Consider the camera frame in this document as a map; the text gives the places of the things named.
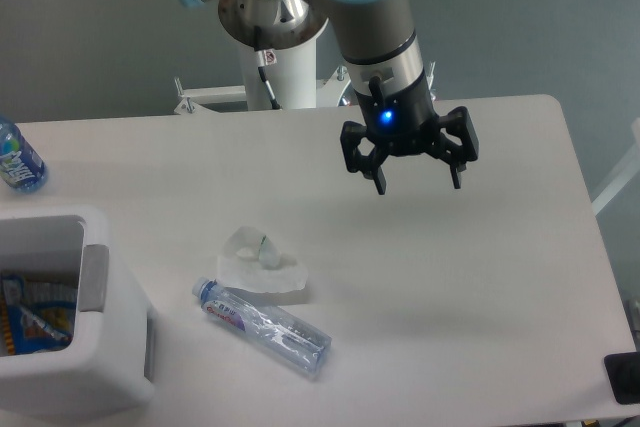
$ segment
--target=plastic water bottle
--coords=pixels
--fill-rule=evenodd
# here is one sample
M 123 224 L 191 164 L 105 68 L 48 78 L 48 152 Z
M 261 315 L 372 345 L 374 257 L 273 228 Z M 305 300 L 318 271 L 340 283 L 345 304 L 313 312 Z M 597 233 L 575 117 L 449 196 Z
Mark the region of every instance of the plastic water bottle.
M 202 310 L 281 355 L 309 374 L 323 364 L 331 337 L 275 306 L 256 307 L 204 277 L 193 286 Z
M 0 177 L 19 192 L 35 192 L 47 181 L 47 166 L 13 122 L 0 116 Z

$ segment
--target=trash can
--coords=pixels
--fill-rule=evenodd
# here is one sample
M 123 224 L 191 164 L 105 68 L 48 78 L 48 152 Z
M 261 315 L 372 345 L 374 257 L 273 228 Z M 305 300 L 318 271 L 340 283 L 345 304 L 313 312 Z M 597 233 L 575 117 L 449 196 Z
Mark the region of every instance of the trash can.
M 23 355 L 0 348 L 0 409 L 94 417 L 151 398 L 155 311 L 113 249 L 100 211 L 64 206 L 1 212 L 0 273 L 78 289 L 67 347 Z

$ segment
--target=white table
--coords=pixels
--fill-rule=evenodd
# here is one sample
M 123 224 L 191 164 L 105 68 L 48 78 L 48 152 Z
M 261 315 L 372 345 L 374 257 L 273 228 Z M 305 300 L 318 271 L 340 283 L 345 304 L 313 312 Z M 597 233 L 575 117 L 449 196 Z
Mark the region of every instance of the white table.
M 157 392 L 94 426 L 481 427 L 626 417 L 603 357 L 634 349 L 558 103 L 464 102 L 480 160 L 427 156 L 387 195 L 346 172 L 357 108 L 22 126 L 51 168 L 0 206 L 91 203 L 159 311 Z M 459 102 L 437 104 L 440 112 Z M 191 295 L 240 225 L 310 269 L 285 308 L 333 337 L 309 381 L 207 322 Z M 45 425 L 0 415 L 2 427 Z

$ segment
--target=blue led light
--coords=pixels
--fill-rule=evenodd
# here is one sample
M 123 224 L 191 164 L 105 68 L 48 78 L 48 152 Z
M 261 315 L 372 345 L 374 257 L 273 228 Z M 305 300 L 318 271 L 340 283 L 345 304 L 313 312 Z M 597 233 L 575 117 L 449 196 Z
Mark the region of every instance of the blue led light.
M 384 112 L 382 112 L 382 114 L 380 114 L 381 124 L 389 125 L 391 122 L 393 122 L 393 111 L 385 110 Z

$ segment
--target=bottle label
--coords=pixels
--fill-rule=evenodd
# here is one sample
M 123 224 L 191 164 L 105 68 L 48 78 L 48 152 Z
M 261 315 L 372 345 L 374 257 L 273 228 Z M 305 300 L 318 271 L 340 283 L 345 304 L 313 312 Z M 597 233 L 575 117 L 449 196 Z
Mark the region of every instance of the bottle label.
M 238 314 L 224 302 L 221 302 L 219 300 L 210 300 L 209 302 L 205 302 L 202 308 L 210 314 L 220 317 L 225 322 L 228 322 L 229 324 L 237 327 L 243 332 L 245 331 L 244 322 L 242 321 L 242 317 L 240 317 L 240 314 Z
M 11 139 L 0 152 L 0 177 L 14 188 L 27 187 L 44 175 L 44 162 L 29 143 Z

